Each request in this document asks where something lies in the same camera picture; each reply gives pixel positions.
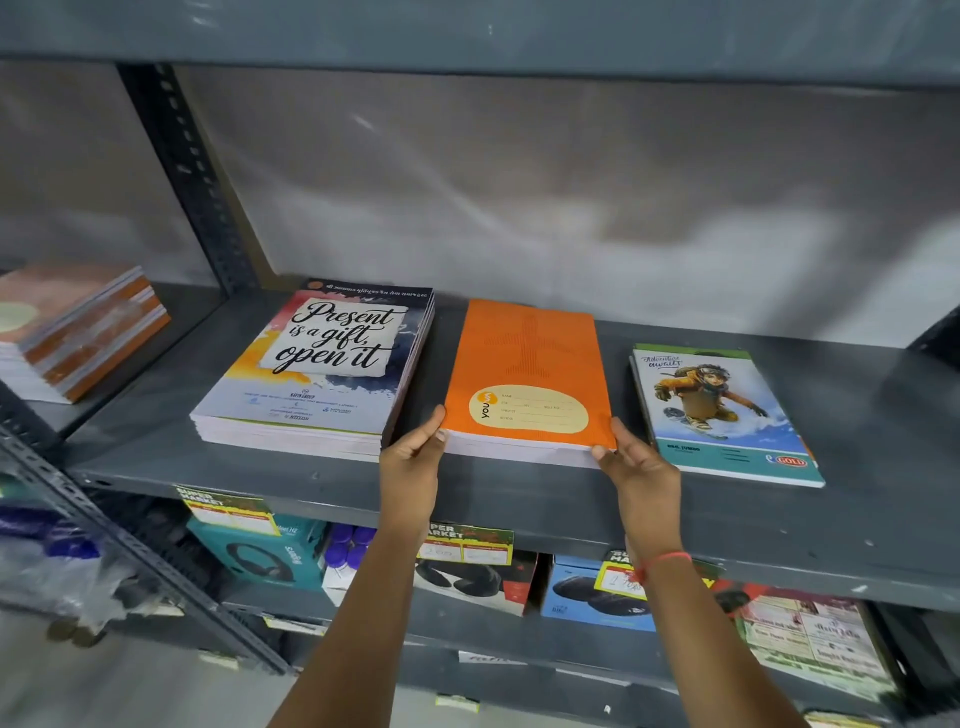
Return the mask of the person's left hand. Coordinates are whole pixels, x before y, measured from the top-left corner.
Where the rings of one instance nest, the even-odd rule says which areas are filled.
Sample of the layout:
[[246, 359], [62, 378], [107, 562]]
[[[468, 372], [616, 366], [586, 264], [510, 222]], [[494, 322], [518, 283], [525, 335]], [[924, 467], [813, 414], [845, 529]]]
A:
[[448, 440], [412, 444], [411, 431], [379, 457], [379, 528], [423, 537], [436, 505], [439, 465]]

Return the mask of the person's right hand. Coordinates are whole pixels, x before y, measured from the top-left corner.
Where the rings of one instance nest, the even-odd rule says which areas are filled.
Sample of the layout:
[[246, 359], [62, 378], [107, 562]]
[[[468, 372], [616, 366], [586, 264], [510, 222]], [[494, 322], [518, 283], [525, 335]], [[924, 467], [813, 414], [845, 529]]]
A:
[[599, 444], [591, 453], [613, 483], [626, 550], [635, 567], [667, 552], [683, 552], [681, 537], [681, 474], [649, 444], [644, 459], [624, 459], [616, 449]]

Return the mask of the stack of orange notebooks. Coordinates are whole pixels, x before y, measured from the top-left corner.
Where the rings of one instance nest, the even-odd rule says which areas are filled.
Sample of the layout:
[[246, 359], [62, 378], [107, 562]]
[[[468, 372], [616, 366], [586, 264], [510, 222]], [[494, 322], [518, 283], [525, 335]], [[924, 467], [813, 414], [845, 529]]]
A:
[[450, 455], [597, 470], [617, 445], [588, 313], [471, 299], [444, 407]]

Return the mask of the person's right forearm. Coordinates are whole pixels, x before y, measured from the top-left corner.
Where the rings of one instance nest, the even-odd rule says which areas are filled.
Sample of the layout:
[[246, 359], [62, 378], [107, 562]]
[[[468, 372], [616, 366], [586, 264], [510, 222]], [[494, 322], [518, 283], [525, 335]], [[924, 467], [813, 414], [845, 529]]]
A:
[[810, 728], [714, 600], [694, 565], [642, 566], [644, 587], [690, 728]]

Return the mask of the person's left forearm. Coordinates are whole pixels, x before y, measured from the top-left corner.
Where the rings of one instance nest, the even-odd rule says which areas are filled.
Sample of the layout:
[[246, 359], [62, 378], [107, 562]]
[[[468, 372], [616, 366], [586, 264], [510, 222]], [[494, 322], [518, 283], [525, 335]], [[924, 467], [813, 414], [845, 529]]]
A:
[[266, 728], [390, 728], [428, 516], [383, 516], [319, 646]]

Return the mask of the stack of snowboarder cover notebooks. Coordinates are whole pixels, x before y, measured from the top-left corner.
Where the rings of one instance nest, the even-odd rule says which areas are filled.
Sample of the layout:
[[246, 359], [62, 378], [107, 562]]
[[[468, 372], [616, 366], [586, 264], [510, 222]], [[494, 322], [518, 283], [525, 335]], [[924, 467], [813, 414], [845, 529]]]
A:
[[747, 351], [635, 344], [630, 369], [651, 443], [680, 471], [825, 486], [816, 459]]

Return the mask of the stack of watercolour cover notebooks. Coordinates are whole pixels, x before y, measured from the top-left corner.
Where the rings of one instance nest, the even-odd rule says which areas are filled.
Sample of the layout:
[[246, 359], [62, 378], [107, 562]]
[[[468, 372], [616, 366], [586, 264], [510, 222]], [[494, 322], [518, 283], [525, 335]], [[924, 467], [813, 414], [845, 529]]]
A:
[[191, 412], [198, 436], [378, 462], [435, 310], [430, 287], [308, 279]]

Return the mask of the green and yellow price label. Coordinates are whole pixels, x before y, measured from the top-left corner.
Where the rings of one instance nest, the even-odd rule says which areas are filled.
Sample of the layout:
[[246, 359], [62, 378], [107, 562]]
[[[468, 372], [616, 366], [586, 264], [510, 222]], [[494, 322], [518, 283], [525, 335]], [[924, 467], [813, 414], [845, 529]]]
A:
[[206, 525], [280, 537], [282, 530], [265, 500], [174, 485], [193, 517]]
[[444, 563], [506, 567], [512, 564], [514, 544], [512, 530], [430, 522], [416, 557]]

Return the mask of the white box with purple bottles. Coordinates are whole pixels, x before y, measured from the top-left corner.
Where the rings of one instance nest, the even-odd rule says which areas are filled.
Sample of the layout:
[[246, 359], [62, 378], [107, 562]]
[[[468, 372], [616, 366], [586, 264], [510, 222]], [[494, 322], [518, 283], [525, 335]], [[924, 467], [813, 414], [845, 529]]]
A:
[[321, 588], [335, 607], [343, 603], [377, 532], [373, 527], [330, 523], [321, 552]]

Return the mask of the black and red headphone box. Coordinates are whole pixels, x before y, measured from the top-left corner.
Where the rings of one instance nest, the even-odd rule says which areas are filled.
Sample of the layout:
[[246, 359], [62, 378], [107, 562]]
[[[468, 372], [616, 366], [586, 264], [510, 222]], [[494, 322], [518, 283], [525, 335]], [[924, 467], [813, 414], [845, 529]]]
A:
[[414, 587], [427, 592], [522, 617], [529, 600], [539, 555], [516, 551], [509, 565], [467, 564], [417, 559]]

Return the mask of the blue earbuds box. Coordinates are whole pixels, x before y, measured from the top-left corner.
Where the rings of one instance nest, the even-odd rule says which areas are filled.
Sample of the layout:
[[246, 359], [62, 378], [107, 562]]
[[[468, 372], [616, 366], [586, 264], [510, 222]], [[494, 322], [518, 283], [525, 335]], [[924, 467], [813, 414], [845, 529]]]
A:
[[600, 561], [553, 556], [540, 608], [541, 616], [583, 625], [638, 632], [656, 631], [648, 603], [594, 587]]

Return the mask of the red product box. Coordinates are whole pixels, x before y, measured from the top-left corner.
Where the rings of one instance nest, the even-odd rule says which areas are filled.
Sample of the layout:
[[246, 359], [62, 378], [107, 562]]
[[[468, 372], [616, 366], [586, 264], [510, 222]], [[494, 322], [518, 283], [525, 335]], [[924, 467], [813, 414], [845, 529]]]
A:
[[731, 618], [752, 601], [765, 596], [769, 590], [767, 585], [729, 579], [718, 579], [709, 586], [714, 601]]

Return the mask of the teal headphone box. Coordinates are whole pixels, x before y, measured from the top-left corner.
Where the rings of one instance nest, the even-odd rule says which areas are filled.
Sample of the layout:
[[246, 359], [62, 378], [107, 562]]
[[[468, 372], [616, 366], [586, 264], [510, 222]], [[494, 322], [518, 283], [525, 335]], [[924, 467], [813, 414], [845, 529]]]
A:
[[250, 582], [319, 592], [329, 524], [276, 515], [279, 535], [206, 524], [192, 516], [187, 528], [234, 577]]

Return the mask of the plastic wrapped printed booklet pack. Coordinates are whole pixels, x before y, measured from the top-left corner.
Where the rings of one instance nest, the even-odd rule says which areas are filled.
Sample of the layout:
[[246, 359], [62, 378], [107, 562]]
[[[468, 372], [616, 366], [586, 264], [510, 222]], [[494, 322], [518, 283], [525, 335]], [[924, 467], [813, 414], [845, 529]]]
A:
[[874, 702], [899, 690], [858, 601], [772, 588], [734, 621], [768, 670]]

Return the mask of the clear plastic bag of goods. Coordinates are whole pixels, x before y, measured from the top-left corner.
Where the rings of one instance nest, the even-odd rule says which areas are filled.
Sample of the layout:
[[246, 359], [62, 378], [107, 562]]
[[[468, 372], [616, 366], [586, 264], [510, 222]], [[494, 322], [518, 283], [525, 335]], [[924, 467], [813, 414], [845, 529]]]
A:
[[62, 618], [98, 635], [162, 601], [115, 548], [0, 472], [0, 607]]

